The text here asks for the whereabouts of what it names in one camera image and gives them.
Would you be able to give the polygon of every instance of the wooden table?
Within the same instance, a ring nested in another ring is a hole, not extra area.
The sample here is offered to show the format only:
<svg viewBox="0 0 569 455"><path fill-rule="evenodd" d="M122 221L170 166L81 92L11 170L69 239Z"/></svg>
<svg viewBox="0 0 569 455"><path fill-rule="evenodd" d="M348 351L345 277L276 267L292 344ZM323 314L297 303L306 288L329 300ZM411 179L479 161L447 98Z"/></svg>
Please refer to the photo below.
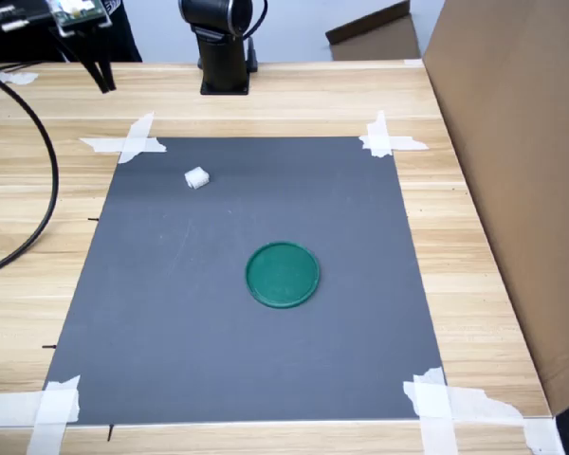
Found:
<svg viewBox="0 0 569 455"><path fill-rule="evenodd" d="M395 162L449 384L483 389L525 417L549 415L423 67L265 64L247 97L201 97L190 65L117 64L109 95L74 64L33 71L40 77L15 89L54 141L61 192L40 240L0 271L0 392L43 387L53 350L42 345L57 343L97 225L89 218L117 163L80 137L125 137L152 111L153 137L358 137L383 110L392 136L430 147L396 152ZM45 146L0 91L0 258L35 229L49 193ZM0 453L25 453L29 434L1 429ZM456 435L461 453L529 453L520 428L457 425ZM416 421L116 427L106 436L106 427L69 428L62 453L423 453Z"/></svg>

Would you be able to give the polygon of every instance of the cardboard panel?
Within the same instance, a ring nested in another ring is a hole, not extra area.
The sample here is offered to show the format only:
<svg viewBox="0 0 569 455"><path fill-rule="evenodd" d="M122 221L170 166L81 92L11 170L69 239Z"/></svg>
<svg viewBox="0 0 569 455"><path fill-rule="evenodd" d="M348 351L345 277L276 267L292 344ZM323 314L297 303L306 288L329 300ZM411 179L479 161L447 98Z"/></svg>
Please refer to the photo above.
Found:
<svg viewBox="0 0 569 455"><path fill-rule="evenodd" d="M402 60L421 57L411 16L331 45L335 61Z"/></svg>
<svg viewBox="0 0 569 455"><path fill-rule="evenodd" d="M569 406L569 0L448 0L425 62L560 412Z"/></svg>

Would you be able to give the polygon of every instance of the green lid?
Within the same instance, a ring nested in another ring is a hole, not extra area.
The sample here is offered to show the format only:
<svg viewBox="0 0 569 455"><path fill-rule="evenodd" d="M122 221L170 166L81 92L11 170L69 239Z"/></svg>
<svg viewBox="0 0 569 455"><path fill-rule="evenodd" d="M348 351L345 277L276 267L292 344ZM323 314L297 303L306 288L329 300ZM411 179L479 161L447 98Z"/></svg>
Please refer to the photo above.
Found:
<svg viewBox="0 0 569 455"><path fill-rule="evenodd" d="M319 263L303 246L275 242L259 248L247 263L251 295L271 308L292 308L308 300L319 285Z"/></svg>

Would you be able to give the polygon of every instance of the small white block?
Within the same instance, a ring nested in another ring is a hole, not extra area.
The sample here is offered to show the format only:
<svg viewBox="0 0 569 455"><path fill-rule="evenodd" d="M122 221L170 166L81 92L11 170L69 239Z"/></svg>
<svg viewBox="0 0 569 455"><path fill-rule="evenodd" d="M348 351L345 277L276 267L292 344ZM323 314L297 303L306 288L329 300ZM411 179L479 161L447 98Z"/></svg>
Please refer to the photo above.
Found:
<svg viewBox="0 0 569 455"><path fill-rule="evenodd" d="M209 174L200 167L187 171L185 176L188 186L195 190L198 190L200 187L204 187L209 183Z"/></svg>

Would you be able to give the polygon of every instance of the tape strip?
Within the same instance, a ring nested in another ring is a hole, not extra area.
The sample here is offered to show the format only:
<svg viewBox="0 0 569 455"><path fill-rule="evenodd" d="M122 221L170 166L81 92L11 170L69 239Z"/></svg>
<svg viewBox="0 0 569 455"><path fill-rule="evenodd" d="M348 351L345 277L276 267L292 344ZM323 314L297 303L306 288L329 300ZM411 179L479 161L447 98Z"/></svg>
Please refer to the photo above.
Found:
<svg viewBox="0 0 569 455"><path fill-rule="evenodd" d="M128 163L142 152L164 153L167 151L167 148L160 144L158 139L148 137L153 121L154 113L152 112L133 123L127 137L86 137L80 140L93 147L98 154L120 152L118 163Z"/></svg>
<svg viewBox="0 0 569 455"><path fill-rule="evenodd" d="M403 61L406 66L414 66L416 68L423 68L424 61L421 59L406 59Z"/></svg>
<svg viewBox="0 0 569 455"><path fill-rule="evenodd" d="M390 136L383 111L377 113L376 121L367 124L367 136L360 136L363 149L371 149L378 158L391 155L392 150L428 150L428 146L411 136Z"/></svg>
<svg viewBox="0 0 569 455"><path fill-rule="evenodd" d="M76 376L49 382L44 391L0 393L0 427L31 427L28 455L58 455L68 422L78 422Z"/></svg>
<svg viewBox="0 0 569 455"><path fill-rule="evenodd" d="M48 383L36 415L28 455L59 455L67 419L72 409L78 407L79 382L80 377L76 376L63 384Z"/></svg>
<svg viewBox="0 0 569 455"><path fill-rule="evenodd" d="M440 368L414 376L413 382L404 382L403 391L420 418L426 454L456 455L454 423L460 422L522 427L526 444L534 454L564 455L554 419L525 419L513 406L488 398L485 391L445 386Z"/></svg>
<svg viewBox="0 0 569 455"><path fill-rule="evenodd" d="M5 73L0 71L0 81L14 83L15 85L28 85L38 78L37 73Z"/></svg>

